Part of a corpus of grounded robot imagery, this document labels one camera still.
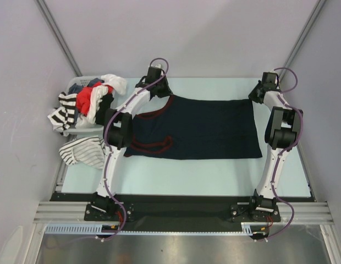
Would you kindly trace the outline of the navy tank top red trim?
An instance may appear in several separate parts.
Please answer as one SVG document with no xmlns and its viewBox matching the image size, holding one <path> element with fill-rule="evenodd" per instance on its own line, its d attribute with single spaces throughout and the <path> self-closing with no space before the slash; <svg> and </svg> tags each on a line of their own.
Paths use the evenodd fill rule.
<svg viewBox="0 0 341 264">
<path fill-rule="evenodd" d="M 156 111 L 133 118 L 126 157 L 172 160 L 261 158 L 249 99 L 202 101 L 172 95 Z"/>
</svg>

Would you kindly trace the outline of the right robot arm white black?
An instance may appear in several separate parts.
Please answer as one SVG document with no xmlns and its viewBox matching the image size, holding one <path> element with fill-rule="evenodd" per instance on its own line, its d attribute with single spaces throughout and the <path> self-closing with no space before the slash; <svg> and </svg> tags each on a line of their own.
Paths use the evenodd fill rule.
<svg viewBox="0 0 341 264">
<path fill-rule="evenodd" d="M 248 206 L 248 215 L 254 221 L 264 221 L 278 214 L 277 202 L 282 202 L 277 194 L 281 172 L 289 152 L 298 144 L 303 132 L 303 111 L 286 101 L 279 83 L 275 70 L 264 72 L 249 94 L 250 100 L 264 104 L 271 111 L 265 130 L 267 158 Z"/>
</svg>

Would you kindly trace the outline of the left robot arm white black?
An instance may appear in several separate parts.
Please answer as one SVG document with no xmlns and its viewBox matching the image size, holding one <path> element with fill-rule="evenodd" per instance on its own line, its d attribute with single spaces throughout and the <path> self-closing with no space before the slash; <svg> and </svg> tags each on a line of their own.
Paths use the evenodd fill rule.
<svg viewBox="0 0 341 264">
<path fill-rule="evenodd" d="M 153 97 L 172 94 L 161 65 L 150 66 L 147 75 L 135 85 L 134 92 L 116 109 L 108 109 L 104 115 L 103 139 L 106 144 L 103 173 L 90 202 L 93 210 L 105 220 L 115 216 L 119 202 L 113 187 L 114 174 L 133 139 L 133 118 Z"/>
</svg>

